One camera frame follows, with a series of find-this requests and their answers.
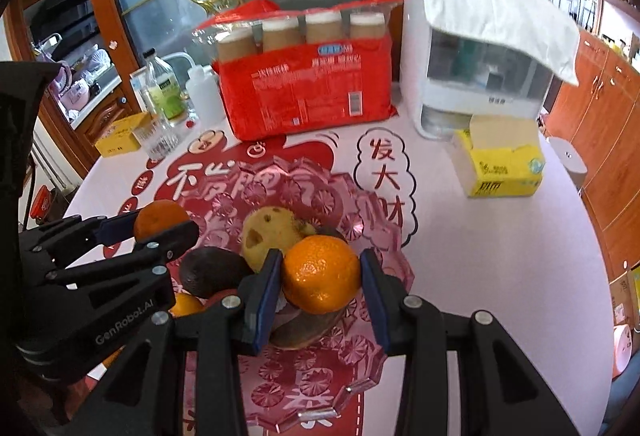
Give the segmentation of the mandarin orange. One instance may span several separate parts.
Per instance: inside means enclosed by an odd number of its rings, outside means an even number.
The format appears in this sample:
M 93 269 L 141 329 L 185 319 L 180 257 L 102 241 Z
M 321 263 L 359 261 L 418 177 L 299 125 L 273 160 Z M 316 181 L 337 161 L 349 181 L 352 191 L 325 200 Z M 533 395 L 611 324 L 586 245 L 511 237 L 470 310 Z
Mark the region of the mandarin orange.
M 282 291 L 286 299 L 311 315 L 325 315 L 346 307 L 361 286 L 358 256 L 337 237 L 316 234 L 286 252 Z
M 189 220 L 188 212 L 180 204 L 171 200 L 157 200 L 138 213 L 134 222 L 134 238 L 142 242 Z

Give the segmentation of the small yellow orange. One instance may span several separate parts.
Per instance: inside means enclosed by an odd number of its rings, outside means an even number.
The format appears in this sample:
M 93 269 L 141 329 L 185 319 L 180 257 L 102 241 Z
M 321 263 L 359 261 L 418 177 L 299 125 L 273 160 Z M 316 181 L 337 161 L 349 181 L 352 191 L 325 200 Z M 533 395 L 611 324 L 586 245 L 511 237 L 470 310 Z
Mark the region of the small yellow orange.
M 170 314 L 175 317 L 185 317 L 198 314 L 205 309 L 203 303 L 195 296 L 179 292 L 175 294 L 175 305 L 169 308 Z

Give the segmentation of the red apple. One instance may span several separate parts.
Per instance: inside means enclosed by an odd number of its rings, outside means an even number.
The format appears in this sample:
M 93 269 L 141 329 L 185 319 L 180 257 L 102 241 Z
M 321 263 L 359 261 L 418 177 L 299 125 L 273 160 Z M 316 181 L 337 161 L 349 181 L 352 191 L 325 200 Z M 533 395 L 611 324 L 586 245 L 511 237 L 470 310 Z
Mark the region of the red apple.
M 236 294 L 238 294 L 237 289 L 228 289 L 228 290 L 219 291 L 216 294 L 214 294 L 211 298 L 205 301 L 204 307 L 209 308 L 210 306 L 214 306 L 220 303 L 224 298 L 231 295 L 236 295 Z

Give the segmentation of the dark avocado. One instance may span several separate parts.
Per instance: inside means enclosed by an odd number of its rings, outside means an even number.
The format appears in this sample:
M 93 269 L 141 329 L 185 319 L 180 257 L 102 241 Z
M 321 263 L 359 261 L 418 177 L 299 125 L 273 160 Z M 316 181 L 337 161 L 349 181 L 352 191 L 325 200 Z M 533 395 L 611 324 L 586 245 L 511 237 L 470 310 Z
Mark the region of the dark avocado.
M 179 267 L 182 286 L 203 300 L 221 291 L 236 289 L 252 274 L 254 271 L 241 255 L 216 246 L 194 248 L 183 256 Z

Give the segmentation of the overripe dark banana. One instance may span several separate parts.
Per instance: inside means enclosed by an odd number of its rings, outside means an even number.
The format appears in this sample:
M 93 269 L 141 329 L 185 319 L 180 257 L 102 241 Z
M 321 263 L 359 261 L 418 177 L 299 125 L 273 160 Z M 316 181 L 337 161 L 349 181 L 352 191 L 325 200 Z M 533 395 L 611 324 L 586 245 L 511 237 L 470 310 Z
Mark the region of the overripe dark banana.
M 345 241 L 338 234 L 324 235 L 337 237 Z M 319 338 L 322 338 L 322 336 L 334 326 L 336 320 L 341 317 L 345 308 L 346 307 L 342 308 L 338 312 L 330 312 L 325 315 L 307 314 L 298 308 L 299 313 L 296 317 L 277 326 L 271 331 L 270 343 L 280 349 L 301 349 L 306 347 L 318 341 Z

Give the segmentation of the yellow speckled pear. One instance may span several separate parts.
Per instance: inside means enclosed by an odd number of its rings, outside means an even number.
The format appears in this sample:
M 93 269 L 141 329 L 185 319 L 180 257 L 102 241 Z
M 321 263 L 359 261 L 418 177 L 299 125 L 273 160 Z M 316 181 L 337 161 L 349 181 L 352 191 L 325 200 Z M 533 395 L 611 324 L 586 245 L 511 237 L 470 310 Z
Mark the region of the yellow speckled pear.
M 250 269 L 258 274 L 272 248 L 285 255 L 304 237 L 316 233 L 314 226 L 287 208 L 264 206 L 243 222 L 241 254 Z

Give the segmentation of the yellow tin box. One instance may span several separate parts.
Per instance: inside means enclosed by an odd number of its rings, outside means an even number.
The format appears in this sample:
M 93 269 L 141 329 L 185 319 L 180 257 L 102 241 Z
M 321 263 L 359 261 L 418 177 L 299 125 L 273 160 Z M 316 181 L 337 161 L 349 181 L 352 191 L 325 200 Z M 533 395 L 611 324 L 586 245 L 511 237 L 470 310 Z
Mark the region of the yellow tin box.
M 94 144 L 96 150 L 104 158 L 138 151 L 141 146 L 134 130 L 148 124 L 151 118 L 149 112 L 141 112 L 115 121 Z

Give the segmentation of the clear glass tumbler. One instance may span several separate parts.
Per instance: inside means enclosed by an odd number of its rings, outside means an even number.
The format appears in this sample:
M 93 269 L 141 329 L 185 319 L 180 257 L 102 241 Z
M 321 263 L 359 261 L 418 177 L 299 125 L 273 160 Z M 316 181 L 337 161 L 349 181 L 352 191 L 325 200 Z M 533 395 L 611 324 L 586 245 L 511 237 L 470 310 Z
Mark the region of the clear glass tumbler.
M 175 130 L 155 115 L 144 118 L 132 133 L 143 151 L 153 161 L 166 158 L 179 143 Z

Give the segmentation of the pink glass fruit bowl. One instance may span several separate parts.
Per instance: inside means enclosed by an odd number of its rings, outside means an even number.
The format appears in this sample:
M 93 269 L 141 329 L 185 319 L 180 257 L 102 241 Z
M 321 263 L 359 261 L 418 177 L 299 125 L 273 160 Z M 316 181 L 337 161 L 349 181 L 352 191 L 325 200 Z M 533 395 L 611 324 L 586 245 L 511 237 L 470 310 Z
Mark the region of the pink glass fruit bowl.
M 198 246 L 242 251 L 247 217 L 260 208 L 285 208 L 314 227 L 340 234 L 355 252 L 370 248 L 382 269 L 411 286 L 414 275 L 401 252 L 401 230 L 378 197 L 347 174 L 332 174 L 308 159 L 270 156 L 260 163 L 220 164 L 202 177 L 183 166 L 158 190 L 198 225 Z M 280 338 L 257 357 L 239 360 L 244 410 L 265 434 L 358 435 L 363 393 L 378 384 L 386 357 L 375 343 L 366 301 L 357 294 L 323 332 L 299 344 Z

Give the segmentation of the small white carton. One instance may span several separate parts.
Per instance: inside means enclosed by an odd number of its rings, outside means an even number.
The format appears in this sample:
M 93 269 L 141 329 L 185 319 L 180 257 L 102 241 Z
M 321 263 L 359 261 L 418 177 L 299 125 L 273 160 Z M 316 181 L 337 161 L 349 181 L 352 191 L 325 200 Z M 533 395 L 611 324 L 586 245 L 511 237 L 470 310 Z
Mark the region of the small white carton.
M 150 106 L 146 103 L 145 96 L 145 68 L 140 68 L 129 74 L 129 81 L 142 112 L 149 112 Z

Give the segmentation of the green label plastic bottle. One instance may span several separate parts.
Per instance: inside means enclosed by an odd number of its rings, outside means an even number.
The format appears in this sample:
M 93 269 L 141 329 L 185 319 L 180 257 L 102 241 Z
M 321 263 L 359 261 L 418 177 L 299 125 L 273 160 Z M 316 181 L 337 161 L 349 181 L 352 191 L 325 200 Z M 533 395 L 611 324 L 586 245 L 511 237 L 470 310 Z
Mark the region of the green label plastic bottle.
M 186 113 L 181 98 L 181 88 L 176 74 L 168 62 L 160 58 L 154 48 L 143 54 L 145 60 L 145 85 L 157 114 L 167 121 L 175 121 Z

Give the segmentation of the white squeeze bottle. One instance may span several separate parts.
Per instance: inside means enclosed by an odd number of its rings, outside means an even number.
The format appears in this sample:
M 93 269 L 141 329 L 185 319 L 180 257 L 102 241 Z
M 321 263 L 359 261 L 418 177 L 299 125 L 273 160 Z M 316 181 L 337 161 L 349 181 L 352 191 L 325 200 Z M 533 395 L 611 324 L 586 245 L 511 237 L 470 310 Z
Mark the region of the white squeeze bottle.
M 218 78 L 210 66 L 192 66 L 188 70 L 186 92 L 204 125 L 217 125 L 226 118 Z

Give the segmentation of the yellow tissue pack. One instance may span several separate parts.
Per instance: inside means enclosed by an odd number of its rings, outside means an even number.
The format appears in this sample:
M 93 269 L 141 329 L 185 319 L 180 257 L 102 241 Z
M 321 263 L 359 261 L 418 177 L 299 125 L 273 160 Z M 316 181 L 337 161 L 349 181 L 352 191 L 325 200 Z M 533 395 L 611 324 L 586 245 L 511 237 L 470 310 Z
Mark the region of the yellow tissue pack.
M 546 165 L 531 118 L 474 115 L 468 128 L 454 131 L 448 153 L 469 198 L 532 196 Z

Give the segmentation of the red paper cup package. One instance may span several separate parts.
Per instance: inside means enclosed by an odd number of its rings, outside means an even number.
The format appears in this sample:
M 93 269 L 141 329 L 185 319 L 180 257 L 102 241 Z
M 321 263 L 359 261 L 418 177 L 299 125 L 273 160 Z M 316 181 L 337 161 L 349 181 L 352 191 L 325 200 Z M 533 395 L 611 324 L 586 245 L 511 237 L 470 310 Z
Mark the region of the red paper cup package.
M 251 0 L 197 26 L 236 138 L 383 121 L 392 104 L 390 14 L 402 0 L 283 10 Z

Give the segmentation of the white countertop appliance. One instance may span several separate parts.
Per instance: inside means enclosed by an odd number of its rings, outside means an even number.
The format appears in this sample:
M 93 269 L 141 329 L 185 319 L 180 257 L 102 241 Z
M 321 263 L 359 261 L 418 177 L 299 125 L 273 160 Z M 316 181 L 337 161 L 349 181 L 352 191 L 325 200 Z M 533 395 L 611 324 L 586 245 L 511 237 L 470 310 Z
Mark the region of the white countertop appliance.
M 553 73 L 529 55 L 433 29 L 404 0 L 399 85 L 418 133 L 447 138 L 476 114 L 534 118 Z

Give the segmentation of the white towel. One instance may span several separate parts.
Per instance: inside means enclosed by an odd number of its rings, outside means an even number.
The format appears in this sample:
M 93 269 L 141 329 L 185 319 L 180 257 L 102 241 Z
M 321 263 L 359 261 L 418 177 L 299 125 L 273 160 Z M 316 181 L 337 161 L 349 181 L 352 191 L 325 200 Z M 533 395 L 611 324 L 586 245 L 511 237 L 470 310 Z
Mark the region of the white towel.
M 550 0 L 422 0 L 435 30 L 529 55 L 576 86 L 580 32 Z

